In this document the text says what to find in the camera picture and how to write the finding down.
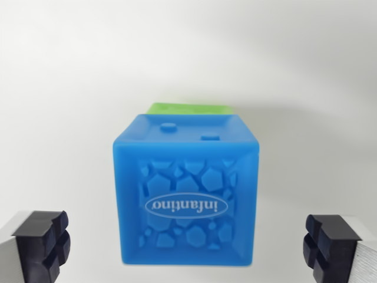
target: green block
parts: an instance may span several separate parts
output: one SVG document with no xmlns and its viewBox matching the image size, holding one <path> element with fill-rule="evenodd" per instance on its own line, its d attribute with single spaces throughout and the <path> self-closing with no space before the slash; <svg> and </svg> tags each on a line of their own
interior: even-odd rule
<svg viewBox="0 0 377 283">
<path fill-rule="evenodd" d="M 233 114 L 229 106 L 153 103 L 147 114 Z"/>
</svg>

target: block top face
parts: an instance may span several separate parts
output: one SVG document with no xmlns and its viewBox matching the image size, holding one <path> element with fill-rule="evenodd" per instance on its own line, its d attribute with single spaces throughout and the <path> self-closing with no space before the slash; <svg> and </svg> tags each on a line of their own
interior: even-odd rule
<svg viewBox="0 0 377 283">
<path fill-rule="evenodd" d="M 238 115 L 139 115 L 114 144 L 132 142 L 258 144 Z"/>
<path fill-rule="evenodd" d="M 233 114 L 229 106 L 154 103 L 147 114 Z"/>
</svg>

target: small raised bump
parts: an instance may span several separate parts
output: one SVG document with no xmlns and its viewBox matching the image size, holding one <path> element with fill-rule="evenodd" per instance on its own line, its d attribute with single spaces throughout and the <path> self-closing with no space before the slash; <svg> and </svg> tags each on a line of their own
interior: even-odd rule
<svg viewBox="0 0 377 283">
<path fill-rule="evenodd" d="M 174 133 L 177 131 L 177 125 L 174 123 L 162 123 L 160 125 L 160 130 L 165 133 Z"/>
<path fill-rule="evenodd" d="M 217 133 L 204 133 L 200 138 L 201 140 L 220 140 L 220 136 Z"/>
</svg>

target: blue plastic block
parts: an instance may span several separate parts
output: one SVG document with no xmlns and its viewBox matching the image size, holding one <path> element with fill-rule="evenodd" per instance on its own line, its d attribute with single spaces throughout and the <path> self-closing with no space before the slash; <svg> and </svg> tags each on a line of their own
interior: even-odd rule
<svg viewBox="0 0 377 283">
<path fill-rule="evenodd" d="M 259 145 L 237 115 L 139 115 L 114 143 L 127 264 L 249 265 Z"/>
</svg>

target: embossed stone pattern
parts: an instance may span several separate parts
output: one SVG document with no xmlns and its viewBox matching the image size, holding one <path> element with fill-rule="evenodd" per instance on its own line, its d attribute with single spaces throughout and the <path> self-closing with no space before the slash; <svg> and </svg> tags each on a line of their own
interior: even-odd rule
<svg viewBox="0 0 377 283">
<path fill-rule="evenodd" d="M 231 245 L 235 229 L 235 159 L 145 160 L 139 162 L 139 168 L 140 248 L 171 249 L 179 244 L 215 252 Z M 164 218 L 145 210 L 145 203 L 151 198 L 186 192 L 223 199 L 228 210 L 221 215 L 201 219 Z"/>
</svg>

